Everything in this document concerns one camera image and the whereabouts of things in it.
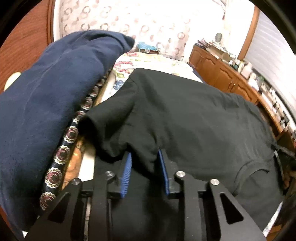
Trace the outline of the black printed t-shirt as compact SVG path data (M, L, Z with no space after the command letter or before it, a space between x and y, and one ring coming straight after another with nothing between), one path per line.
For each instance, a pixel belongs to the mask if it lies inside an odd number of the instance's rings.
M132 154L127 199L113 204L115 240L175 240L178 203L154 173L164 149L196 179L216 178L261 230L283 200L275 140L259 109L243 97L175 75L135 69L111 98L81 118L97 134L97 171Z

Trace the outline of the cream folded cloth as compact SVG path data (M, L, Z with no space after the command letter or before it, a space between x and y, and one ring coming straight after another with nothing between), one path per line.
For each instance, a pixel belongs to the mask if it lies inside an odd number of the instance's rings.
M95 99L93 108L100 103L107 100L112 96L112 88L116 81L116 72L112 70L107 77L104 85L100 89L98 97ZM94 176L94 165L95 165L95 157L96 157L96 147L95 142L97 139L97 134L92 133L89 136L85 136L85 151L82 155L82 162L78 174L78 178L82 181L92 180Z

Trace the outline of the dark medallion patterned cloth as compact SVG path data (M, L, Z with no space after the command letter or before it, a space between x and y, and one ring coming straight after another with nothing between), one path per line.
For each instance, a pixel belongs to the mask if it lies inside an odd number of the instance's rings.
M78 176L83 153L83 141L79 137L78 123L93 107L110 73L111 70L109 69L85 97L63 133L62 139L53 154L53 162L45 174L44 191L39 198L42 212L49 207L58 194L69 184L70 180Z

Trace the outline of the pink thermos bottle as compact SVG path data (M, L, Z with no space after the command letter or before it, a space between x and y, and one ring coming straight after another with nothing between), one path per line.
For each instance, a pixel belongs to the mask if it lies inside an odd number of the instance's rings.
M249 79L252 73L252 64L249 62L247 63L241 70L240 74L245 78Z

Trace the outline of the grey window roller blind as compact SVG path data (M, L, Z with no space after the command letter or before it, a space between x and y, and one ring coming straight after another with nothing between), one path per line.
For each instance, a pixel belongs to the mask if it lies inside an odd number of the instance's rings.
M295 54L263 12L245 59L276 89L295 117Z

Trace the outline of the navy blue folded garment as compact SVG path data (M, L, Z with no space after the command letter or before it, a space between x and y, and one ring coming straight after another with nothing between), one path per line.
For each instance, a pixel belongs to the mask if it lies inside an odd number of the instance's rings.
M88 30L50 44L1 94L1 208L19 240L40 214L45 174L82 101L134 39Z

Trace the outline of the wooden sideboard cabinet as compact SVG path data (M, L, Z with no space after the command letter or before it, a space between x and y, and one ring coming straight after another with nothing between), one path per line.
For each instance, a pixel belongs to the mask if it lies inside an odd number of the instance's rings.
M222 92L239 94L255 104L263 119L270 125L277 142L281 146L295 151L295 137L289 127L280 122L283 120L283 117L279 116L280 112L267 102L263 94L251 87L241 74L197 45L194 45L192 49L189 65L200 74L207 84Z

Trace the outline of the cardboard box on sideboard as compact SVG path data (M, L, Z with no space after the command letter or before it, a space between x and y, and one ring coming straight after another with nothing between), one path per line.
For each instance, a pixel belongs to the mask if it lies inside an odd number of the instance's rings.
M216 48L213 45L208 45L206 47L206 50L210 54L212 54L214 57L216 57L217 59L224 60L226 62L230 62L230 61L232 61L234 59L234 57L232 57L230 54L228 54L224 50L221 50L219 48Z

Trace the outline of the small grey desk fan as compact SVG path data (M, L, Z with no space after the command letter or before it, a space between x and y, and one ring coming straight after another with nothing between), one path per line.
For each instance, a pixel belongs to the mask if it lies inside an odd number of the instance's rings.
M215 35L215 39L214 39L214 41L215 41L216 43L220 44L221 41L222 41L222 33L217 33L217 34Z

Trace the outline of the yellow plush item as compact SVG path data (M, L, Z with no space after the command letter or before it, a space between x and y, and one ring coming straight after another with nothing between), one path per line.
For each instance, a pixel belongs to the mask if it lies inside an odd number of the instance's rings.
M20 72L13 73L6 81L4 85L4 91L6 91L21 75Z

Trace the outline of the pink floral beige blanket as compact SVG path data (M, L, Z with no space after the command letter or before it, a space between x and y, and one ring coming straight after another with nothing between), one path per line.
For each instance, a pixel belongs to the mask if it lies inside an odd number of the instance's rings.
M162 55L141 52L128 52L121 55L115 62L113 70L117 79L127 79L137 68L151 69L185 77L185 63L166 58Z

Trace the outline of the blue floral white bedspread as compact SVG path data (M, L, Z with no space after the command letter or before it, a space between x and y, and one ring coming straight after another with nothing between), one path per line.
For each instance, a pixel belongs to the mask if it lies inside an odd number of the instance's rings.
M137 69L149 69L168 73L171 75L195 80L203 83L204 80L200 74L194 70L191 66L185 63L165 63L165 62L132 62L132 61L119 61L114 65L114 71L116 72L116 81L113 86L115 92L117 92L122 85L129 78L131 73Z

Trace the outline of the brown louvered wardrobe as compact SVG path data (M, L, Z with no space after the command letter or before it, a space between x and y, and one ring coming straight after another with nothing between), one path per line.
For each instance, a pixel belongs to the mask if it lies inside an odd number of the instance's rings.
M54 40L54 1L40 1L9 33L1 46L1 92L15 72L30 68Z

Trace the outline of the cardboard box with blue items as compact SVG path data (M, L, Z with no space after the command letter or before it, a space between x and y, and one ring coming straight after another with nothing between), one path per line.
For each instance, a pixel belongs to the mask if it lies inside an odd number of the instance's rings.
M144 42L139 42L137 44L136 51L147 54L159 54L159 50L157 47L145 44Z

